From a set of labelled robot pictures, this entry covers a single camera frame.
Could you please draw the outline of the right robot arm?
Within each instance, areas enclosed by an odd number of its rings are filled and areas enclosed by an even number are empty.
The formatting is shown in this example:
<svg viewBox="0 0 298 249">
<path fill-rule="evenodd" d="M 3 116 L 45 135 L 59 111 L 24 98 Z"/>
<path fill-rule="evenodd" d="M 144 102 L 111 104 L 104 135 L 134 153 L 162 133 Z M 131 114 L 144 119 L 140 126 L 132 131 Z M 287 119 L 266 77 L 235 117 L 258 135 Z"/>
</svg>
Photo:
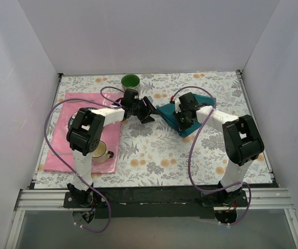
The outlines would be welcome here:
<svg viewBox="0 0 298 249">
<path fill-rule="evenodd" d="M 198 122 L 223 134 L 225 152 L 229 158 L 226 171 L 217 189 L 201 190 L 201 199 L 205 205 L 231 205 L 240 196 L 250 165 L 264 151 L 253 117 L 230 115 L 216 109 L 214 105 L 200 104 L 191 92 L 178 99 L 171 98 L 171 102 L 175 105 L 173 115 L 179 131 Z"/>
</svg>

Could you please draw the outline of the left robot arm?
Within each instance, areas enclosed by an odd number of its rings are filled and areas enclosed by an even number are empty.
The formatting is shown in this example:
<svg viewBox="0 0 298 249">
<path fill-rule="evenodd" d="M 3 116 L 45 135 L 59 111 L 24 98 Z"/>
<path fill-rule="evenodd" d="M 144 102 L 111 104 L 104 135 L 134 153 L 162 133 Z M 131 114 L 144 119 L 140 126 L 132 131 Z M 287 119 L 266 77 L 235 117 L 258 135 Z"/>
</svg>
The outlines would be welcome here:
<svg viewBox="0 0 298 249">
<path fill-rule="evenodd" d="M 140 98 L 138 91 L 133 89 L 125 90 L 123 97 L 111 103 L 112 106 L 101 109 L 79 109 L 66 136 L 74 159 L 74 179 L 67 188 L 83 208 L 89 207 L 94 200 L 90 189 L 92 156 L 98 148 L 104 127 L 131 116 L 146 124 L 154 121 L 152 115 L 159 114 L 146 96 Z"/>
</svg>

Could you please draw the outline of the teal cloth napkin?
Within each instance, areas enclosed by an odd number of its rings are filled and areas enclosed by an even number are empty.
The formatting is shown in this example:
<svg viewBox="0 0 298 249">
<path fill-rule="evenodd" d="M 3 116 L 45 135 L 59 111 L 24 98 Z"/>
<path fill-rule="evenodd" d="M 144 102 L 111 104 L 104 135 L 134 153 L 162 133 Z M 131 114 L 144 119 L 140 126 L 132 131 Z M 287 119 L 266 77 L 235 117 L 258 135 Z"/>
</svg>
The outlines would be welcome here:
<svg viewBox="0 0 298 249">
<path fill-rule="evenodd" d="M 199 104 L 205 103 L 205 104 L 208 104 L 211 106 L 214 105 L 215 98 L 212 99 L 209 96 L 199 95 L 199 94 L 195 94 L 195 93 L 193 95 Z M 200 123 L 196 122 L 191 127 L 187 128 L 183 131 L 179 131 L 178 127 L 177 127 L 177 121 L 176 121 L 175 117 L 173 116 L 173 112 L 175 111 L 175 104 L 168 103 L 161 107 L 157 106 L 157 110 L 161 114 L 162 118 L 167 122 L 167 124 L 172 129 L 177 131 L 181 137 L 187 137 L 188 135 L 190 135 L 191 133 L 196 131 L 201 126 Z"/>
</svg>

